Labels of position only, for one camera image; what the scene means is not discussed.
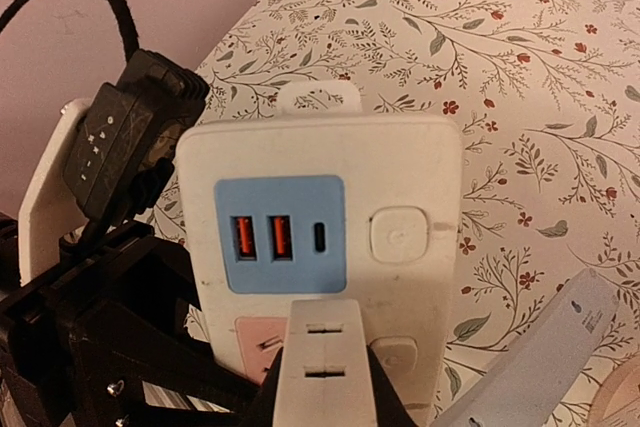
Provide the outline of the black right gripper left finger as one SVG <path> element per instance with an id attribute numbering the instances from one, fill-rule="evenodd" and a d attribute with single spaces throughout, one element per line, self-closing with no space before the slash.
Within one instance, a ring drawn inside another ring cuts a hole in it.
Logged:
<path id="1" fill-rule="evenodd" d="M 274 357 L 258 394 L 244 416 L 244 427 L 273 426 L 283 351 L 284 349 L 280 348 Z"/>

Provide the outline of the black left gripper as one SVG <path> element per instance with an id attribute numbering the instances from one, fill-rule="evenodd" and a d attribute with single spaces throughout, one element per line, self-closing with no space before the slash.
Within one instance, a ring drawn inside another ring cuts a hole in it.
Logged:
<path id="1" fill-rule="evenodd" d="M 238 426 L 255 383 L 184 324 L 198 304 L 180 244 L 132 222 L 1 304 L 1 374 L 28 426 Z"/>

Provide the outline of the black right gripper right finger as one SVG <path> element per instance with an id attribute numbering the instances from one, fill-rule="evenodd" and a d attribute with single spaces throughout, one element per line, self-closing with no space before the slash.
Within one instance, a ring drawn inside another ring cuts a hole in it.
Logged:
<path id="1" fill-rule="evenodd" d="M 415 427 L 373 349 L 367 347 L 378 427 Z"/>

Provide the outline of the white plug adapter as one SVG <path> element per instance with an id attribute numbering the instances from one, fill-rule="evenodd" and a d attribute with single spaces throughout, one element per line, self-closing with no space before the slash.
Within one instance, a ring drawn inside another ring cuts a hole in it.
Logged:
<path id="1" fill-rule="evenodd" d="M 273 424 L 284 427 L 378 424 L 357 301 L 297 300 L 291 304 Z"/>

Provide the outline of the white multicolour power strip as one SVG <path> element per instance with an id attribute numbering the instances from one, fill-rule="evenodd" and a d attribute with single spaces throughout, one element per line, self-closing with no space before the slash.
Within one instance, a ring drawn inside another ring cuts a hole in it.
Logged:
<path id="1" fill-rule="evenodd" d="M 176 154 L 187 247 L 217 363 L 261 382 L 295 300 L 353 299 L 412 420 L 446 341 L 462 142 L 452 121 L 363 110 L 348 82 L 300 82 L 266 120 L 188 129 Z"/>

